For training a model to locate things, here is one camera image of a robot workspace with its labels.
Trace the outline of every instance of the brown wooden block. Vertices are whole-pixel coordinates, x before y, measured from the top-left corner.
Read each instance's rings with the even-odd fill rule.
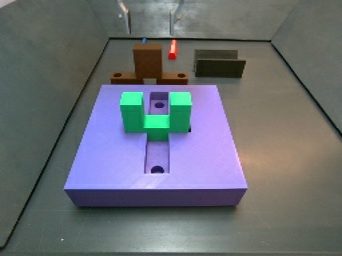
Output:
[[[136,44],[133,46],[135,74],[137,79],[161,78],[161,44]]]
[[[144,80],[137,79],[133,72],[114,72],[110,84],[144,84]]]
[[[156,79],[156,84],[187,84],[188,75],[183,72],[163,72],[161,79]]]

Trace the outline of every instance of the gray wall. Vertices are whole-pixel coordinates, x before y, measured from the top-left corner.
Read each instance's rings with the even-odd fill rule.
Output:
[[[116,0],[88,0],[108,36],[168,38],[169,11],[177,0],[124,0],[131,35],[118,19]],[[185,0],[175,37],[271,41],[298,0]]]
[[[0,0],[0,8],[5,5],[8,5],[9,3],[12,3],[16,0]]]
[[[342,1],[303,0],[272,44],[342,133]]]
[[[85,0],[0,9],[0,247],[106,39]]]

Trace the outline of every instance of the red object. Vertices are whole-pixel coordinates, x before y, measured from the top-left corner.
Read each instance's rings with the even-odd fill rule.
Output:
[[[176,40],[171,41],[169,51],[168,51],[168,59],[176,59]]]

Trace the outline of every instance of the green block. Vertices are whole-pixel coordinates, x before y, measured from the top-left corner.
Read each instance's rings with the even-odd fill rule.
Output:
[[[169,92],[169,105],[171,106],[192,106],[189,92]]]
[[[188,132],[189,92],[169,93],[169,115],[145,115],[141,92],[122,92],[120,109],[125,132],[145,132],[148,141],[167,141],[169,132]]]
[[[148,141],[167,141],[169,132],[169,116],[145,115],[144,131],[147,132]]]
[[[120,109],[125,132],[144,132],[144,104],[141,92],[124,92]]]
[[[143,93],[141,92],[122,92],[120,99],[120,107],[133,107],[143,105]]]

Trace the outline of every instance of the hole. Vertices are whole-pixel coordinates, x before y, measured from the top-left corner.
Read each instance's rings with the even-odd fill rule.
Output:
[[[156,102],[155,103],[155,107],[156,108],[163,108],[165,105],[164,105],[164,103],[163,102]]]
[[[151,173],[164,173],[164,168],[161,166],[156,165],[152,167]]]

